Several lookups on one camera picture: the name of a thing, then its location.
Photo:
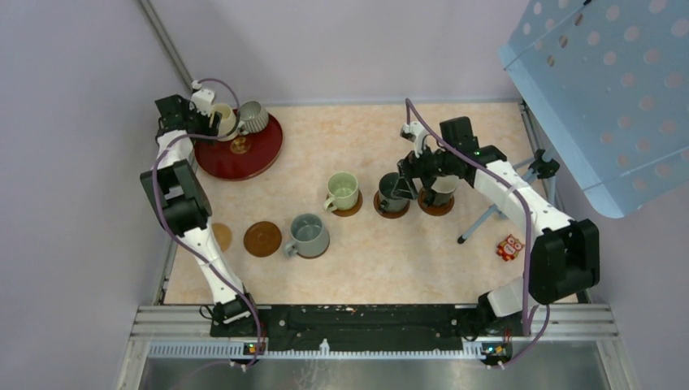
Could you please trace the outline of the grey green mug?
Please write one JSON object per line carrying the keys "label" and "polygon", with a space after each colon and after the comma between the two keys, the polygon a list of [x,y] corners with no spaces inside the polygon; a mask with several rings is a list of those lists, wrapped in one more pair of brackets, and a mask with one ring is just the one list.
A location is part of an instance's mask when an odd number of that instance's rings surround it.
{"label": "grey green mug", "polygon": [[315,214],[300,214],[289,226],[289,240],[282,250],[287,258],[304,254],[313,256],[326,251],[330,234],[323,221]]}

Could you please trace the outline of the small white cup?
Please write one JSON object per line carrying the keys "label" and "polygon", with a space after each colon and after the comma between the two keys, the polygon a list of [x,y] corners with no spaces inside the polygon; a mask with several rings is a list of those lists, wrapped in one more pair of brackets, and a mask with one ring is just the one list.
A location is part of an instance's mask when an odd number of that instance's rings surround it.
{"label": "small white cup", "polygon": [[426,191],[426,206],[441,207],[450,202],[460,184],[455,175],[438,176],[430,189]]}

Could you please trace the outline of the light brown wooden coaster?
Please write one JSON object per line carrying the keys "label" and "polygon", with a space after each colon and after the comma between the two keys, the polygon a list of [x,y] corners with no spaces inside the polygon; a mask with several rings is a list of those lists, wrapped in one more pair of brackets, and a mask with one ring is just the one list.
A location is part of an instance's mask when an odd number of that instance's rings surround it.
{"label": "light brown wooden coaster", "polygon": [[243,237],[246,251],[258,258],[264,258],[275,253],[281,246],[282,233],[270,221],[260,221],[251,225]]}

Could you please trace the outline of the cream ceramic cup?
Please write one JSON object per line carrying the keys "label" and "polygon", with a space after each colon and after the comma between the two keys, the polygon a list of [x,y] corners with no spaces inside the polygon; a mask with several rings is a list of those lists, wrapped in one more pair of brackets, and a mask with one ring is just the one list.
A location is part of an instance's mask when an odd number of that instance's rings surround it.
{"label": "cream ceramic cup", "polygon": [[240,135],[242,122],[228,104],[214,104],[210,113],[212,117],[219,117],[218,141],[232,141]]}

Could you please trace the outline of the pale green mug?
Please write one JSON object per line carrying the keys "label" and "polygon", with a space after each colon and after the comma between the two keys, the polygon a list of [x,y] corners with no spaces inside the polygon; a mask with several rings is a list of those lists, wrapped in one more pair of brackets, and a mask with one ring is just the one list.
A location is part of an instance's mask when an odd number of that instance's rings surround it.
{"label": "pale green mug", "polygon": [[323,204],[326,212],[347,211],[358,202],[359,184],[355,175],[340,171],[327,182],[327,198]]}

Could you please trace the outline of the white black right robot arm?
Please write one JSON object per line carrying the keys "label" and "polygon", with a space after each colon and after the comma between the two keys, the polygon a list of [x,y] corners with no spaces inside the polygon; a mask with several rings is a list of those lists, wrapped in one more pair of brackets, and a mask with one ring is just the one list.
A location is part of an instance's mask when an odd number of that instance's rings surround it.
{"label": "white black right robot arm", "polygon": [[526,235],[523,275],[479,297],[476,323],[488,335],[509,325],[509,316],[549,305],[600,281],[600,233],[589,219],[576,220],[541,197],[494,145],[479,146],[467,117],[441,123],[439,149],[427,145],[431,132],[419,121],[401,127],[414,148],[398,164],[398,197],[420,197],[443,177],[464,180],[522,228]]}

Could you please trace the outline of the grey ribbed cup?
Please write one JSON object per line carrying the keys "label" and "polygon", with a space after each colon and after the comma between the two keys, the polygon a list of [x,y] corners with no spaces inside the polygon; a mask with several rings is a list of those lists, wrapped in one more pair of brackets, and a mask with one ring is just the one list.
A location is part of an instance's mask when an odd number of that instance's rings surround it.
{"label": "grey ribbed cup", "polygon": [[263,131],[270,118],[266,108],[256,101],[245,102],[240,106],[238,113],[240,121],[238,127],[241,135]]}

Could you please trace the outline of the dark green mug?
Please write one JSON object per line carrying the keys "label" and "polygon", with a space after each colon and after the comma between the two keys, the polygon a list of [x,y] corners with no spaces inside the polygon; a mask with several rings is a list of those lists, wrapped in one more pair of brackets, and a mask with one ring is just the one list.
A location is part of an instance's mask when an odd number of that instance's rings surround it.
{"label": "dark green mug", "polygon": [[379,180],[377,211],[382,215],[401,213],[408,209],[410,200],[394,194],[398,180],[397,172],[389,172]]}

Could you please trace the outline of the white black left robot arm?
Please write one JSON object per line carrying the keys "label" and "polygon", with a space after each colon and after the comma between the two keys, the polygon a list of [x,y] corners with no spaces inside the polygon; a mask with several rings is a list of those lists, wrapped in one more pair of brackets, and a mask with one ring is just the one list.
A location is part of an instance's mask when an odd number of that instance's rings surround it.
{"label": "white black left robot arm", "polygon": [[160,98],[155,105],[158,154],[152,168],[140,174],[142,187],[163,229],[200,267],[213,298],[210,319],[250,336],[259,329],[261,315],[241,279],[226,268],[212,230],[210,201],[189,161],[195,141],[219,138],[220,118],[203,114],[179,94]]}

